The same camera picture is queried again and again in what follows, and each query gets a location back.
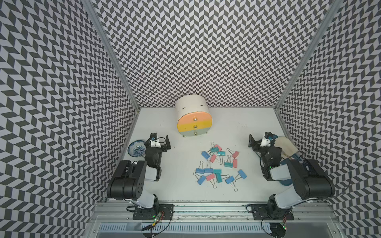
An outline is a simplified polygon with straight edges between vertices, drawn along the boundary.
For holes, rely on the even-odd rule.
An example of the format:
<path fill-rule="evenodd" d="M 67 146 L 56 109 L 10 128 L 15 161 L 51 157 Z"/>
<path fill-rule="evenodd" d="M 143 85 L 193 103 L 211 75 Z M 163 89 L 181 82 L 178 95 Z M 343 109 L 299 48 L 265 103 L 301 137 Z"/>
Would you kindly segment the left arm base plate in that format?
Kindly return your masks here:
<path fill-rule="evenodd" d="M 159 204 L 155 208 L 136 208 L 133 214 L 133 220 L 154 220 L 154 216 L 159 212 L 164 212 L 163 220 L 172 220 L 174 204 Z"/>

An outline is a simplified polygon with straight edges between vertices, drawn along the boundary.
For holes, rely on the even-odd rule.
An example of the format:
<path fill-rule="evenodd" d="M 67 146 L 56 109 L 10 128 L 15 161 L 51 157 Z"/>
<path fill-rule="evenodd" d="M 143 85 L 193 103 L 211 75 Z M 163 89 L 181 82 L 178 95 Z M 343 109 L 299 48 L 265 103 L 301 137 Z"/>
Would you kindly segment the blue patterned bowl far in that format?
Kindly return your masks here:
<path fill-rule="evenodd" d="M 127 149 L 128 154 L 131 157 L 143 157 L 145 155 L 146 146 L 145 141 L 136 140 L 132 142 Z"/>

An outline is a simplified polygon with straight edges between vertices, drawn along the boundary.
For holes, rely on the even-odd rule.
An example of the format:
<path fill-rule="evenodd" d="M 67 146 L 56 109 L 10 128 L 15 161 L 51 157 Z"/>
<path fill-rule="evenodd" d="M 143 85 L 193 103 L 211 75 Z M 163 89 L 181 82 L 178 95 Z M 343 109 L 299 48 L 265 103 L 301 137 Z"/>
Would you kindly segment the pink binder clip bottom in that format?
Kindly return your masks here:
<path fill-rule="evenodd" d="M 214 181 L 215 178 L 216 178 L 216 174 L 211 174 L 211 175 L 206 176 L 206 180 L 212 184 L 213 189 L 217 188 L 216 183 Z"/>

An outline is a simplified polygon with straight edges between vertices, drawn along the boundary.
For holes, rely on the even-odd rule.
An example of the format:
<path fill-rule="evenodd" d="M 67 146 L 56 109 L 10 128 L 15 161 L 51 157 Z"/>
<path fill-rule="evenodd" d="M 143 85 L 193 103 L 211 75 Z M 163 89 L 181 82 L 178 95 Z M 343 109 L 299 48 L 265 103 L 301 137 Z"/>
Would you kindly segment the green binder clip bottom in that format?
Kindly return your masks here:
<path fill-rule="evenodd" d="M 215 174 L 218 183 L 222 183 L 223 179 L 229 178 L 229 175 L 222 175 L 221 173 Z"/>

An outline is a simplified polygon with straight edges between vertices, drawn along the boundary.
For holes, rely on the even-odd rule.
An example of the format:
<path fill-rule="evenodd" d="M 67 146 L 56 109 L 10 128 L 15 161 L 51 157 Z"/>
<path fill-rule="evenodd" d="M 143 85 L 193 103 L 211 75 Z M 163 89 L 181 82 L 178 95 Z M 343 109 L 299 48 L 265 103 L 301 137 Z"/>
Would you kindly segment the pink binder clip top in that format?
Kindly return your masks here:
<path fill-rule="evenodd" d="M 211 152 L 220 152 L 222 151 L 222 148 L 218 144 L 214 144 L 214 142 L 211 142 Z"/>

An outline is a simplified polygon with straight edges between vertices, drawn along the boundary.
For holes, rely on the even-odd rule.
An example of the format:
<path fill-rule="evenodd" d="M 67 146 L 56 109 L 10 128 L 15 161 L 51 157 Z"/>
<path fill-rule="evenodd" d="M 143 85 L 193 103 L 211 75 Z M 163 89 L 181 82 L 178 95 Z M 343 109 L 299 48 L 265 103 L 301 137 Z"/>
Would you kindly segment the green binder clip top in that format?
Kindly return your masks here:
<path fill-rule="evenodd" d="M 217 146 L 215 146 L 215 147 L 213 147 L 213 148 L 211 148 L 210 150 L 209 150 L 209 154 L 212 154 L 212 153 L 215 153 L 215 152 L 219 152 L 220 150 L 219 150 L 219 147 L 217 147 Z"/>

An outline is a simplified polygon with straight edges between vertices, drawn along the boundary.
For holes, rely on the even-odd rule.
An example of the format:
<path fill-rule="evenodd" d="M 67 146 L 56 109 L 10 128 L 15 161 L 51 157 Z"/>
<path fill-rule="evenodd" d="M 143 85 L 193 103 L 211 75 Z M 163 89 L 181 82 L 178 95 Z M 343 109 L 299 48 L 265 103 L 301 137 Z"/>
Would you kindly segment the blue binder clip upper left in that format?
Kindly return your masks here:
<path fill-rule="evenodd" d="M 210 155 L 208 152 L 206 152 L 206 151 L 202 151 L 201 155 L 202 155 L 206 160 L 210 159 L 210 157 L 211 157 L 211 155 Z"/>

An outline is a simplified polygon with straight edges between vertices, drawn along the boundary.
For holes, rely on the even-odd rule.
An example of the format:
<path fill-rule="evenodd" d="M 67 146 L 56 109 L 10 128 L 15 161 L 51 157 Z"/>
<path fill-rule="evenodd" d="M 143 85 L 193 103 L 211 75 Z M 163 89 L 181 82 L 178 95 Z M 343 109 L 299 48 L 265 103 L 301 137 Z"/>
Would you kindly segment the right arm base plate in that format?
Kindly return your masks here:
<path fill-rule="evenodd" d="M 250 205 L 250 208 L 253 218 L 256 221 L 275 221 L 284 219 L 286 221 L 293 221 L 295 219 L 292 209 L 281 209 L 277 206 L 268 208 L 265 204 L 252 204 Z"/>

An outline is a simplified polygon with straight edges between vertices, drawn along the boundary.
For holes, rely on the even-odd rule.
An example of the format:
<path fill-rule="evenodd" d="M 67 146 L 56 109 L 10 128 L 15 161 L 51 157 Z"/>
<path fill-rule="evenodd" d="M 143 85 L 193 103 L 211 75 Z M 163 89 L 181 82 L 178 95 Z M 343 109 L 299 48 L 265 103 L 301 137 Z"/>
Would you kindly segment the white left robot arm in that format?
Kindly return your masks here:
<path fill-rule="evenodd" d="M 121 161 L 107 186 L 107 197 L 129 201 L 140 209 L 159 210 L 158 198 L 144 189 L 144 183 L 161 178 L 162 154 L 171 149 L 169 137 L 152 133 L 146 141 L 136 140 L 127 149 L 128 154 L 142 160 Z"/>

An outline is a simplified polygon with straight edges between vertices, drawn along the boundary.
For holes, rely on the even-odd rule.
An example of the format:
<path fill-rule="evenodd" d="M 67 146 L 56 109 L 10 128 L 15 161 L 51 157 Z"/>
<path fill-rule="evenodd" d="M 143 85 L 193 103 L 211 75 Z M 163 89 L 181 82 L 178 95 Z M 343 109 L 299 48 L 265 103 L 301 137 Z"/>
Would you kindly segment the beige cloth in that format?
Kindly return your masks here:
<path fill-rule="evenodd" d="M 282 158 L 290 158 L 298 152 L 297 147 L 292 143 L 290 139 L 285 136 L 280 136 L 275 140 L 275 147 L 280 147 L 282 149 Z"/>

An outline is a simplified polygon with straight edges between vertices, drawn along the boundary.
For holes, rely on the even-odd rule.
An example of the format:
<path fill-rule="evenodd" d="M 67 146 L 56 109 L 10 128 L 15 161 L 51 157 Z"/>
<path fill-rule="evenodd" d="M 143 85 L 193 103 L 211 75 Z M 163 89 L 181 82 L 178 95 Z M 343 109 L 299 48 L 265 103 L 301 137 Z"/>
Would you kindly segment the blue binder clip bottom left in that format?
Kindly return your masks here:
<path fill-rule="evenodd" d="M 206 177 L 204 175 L 199 175 L 196 172 L 193 172 L 193 175 L 196 177 L 199 185 L 202 185 L 206 181 Z"/>

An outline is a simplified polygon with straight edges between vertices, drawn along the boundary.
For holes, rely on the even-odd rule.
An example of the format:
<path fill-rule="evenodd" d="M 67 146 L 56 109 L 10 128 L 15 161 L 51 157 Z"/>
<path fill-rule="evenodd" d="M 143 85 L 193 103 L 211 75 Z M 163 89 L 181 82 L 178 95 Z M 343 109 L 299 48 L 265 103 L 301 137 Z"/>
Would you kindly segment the yellow middle drawer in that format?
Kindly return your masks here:
<path fill-rule="evenodd" d="M 177 128 L 179 132 L 190 132 L 194 130 L 208 129 L 212 126 L 212 120 L 204 121 L 181 121 L 178 123 Z"/>

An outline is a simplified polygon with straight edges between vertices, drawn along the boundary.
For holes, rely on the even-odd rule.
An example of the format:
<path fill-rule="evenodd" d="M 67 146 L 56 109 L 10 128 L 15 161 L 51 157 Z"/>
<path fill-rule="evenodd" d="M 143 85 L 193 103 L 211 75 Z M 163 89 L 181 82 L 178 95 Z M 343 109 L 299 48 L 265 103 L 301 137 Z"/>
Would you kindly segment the blue binder clip right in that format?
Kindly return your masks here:
<path fill-rule="evenodd" d="M 240 169 L 238 171 L 238 175 L 235 176 L 234 180 L 246 179 L 246 178 L 247 178 L 247 175 L 245 174 L 245 172 L 242 169 Z"/>

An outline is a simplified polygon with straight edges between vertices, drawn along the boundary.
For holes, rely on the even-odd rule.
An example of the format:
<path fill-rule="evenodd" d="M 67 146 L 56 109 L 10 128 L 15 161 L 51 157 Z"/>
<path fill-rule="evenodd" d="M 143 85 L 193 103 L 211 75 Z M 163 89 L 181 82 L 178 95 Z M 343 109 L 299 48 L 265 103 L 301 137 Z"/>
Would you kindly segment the white round drawer cabinet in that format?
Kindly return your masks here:
<path fill-rule="evenodd" d="M 175 109 L 178 113 L 178 120 L 181 116 L 193 112 L 207 112 L 210 114 L 206 100 L 200 95 L 181 97 L 176 101 Z"/>

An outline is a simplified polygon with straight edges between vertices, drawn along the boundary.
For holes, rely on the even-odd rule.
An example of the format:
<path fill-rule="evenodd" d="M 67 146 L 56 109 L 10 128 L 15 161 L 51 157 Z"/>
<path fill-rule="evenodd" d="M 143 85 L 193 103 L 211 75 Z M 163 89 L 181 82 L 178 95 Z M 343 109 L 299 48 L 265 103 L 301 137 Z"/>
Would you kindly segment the green binder clip middle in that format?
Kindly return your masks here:
<path fill-rule="evenodd" d="M 227 168 L 232 168 L 233 167 L 233 163 L 232 163 L 232 159 L 231 159 L 230 155 L 228 155 L 227 156 L 227 160 L 224 161 L 224 167 L 227 167 Z"/>

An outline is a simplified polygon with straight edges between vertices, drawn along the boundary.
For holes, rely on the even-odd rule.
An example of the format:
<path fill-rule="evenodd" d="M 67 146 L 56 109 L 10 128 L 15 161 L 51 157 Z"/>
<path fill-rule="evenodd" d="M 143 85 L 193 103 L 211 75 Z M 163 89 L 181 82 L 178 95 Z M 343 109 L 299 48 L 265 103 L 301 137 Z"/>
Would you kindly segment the pale green bottom drawer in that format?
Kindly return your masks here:
<path fill-rule="evenodd" d="M 209 130 L 210 130 L 210 128 L 203 128 L 203 129 L 195 129 L 195 128 L 193 128 L 190 131 L 180 132 L 180 134 L 182 136 L 184 136 L 184 137 L 192 137 L 192 136 L 199 136 L 199 135 L 202 135 L 202 134 L 206 134 Z"/>

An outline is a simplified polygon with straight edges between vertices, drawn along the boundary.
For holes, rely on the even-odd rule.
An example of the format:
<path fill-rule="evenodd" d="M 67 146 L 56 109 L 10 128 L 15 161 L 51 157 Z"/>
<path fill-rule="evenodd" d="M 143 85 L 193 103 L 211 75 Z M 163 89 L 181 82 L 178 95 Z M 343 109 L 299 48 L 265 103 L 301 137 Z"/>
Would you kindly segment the teal cutting board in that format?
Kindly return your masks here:
<path fill-rule="evenodd" d="M 273 176 L 273 179 L 275 181 L 278 181 L 281 183 L 283 186 L 290 186 L 292 185 L 292 177 L 291 177 L 291 168 L 294 163 L 299 162 L 296 158 L 293 156 L 290 158 L 282 158 L 281 156 L 281 161 L 280 165 L 276 168 L 274 168 L 271 172 L 271 175 Z"/>

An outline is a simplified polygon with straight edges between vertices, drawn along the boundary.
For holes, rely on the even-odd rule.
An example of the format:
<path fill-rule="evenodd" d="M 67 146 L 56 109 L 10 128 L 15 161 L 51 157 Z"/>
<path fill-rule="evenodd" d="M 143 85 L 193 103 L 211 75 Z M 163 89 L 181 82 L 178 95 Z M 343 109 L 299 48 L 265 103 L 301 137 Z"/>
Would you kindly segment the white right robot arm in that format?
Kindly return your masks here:
<path fill-rule="evenodd" d="M 290 139 L 266 132 L 256 140 L 250 134 L 248 147 L 259 155 L 261 172 L 267 181 L 292 182 L 285 191 L 269 197 L 269 211 L 286 211 L 309 200 L 335 195 L 333 181 L 315 159 L 292 157 L 298 149 Z"/>

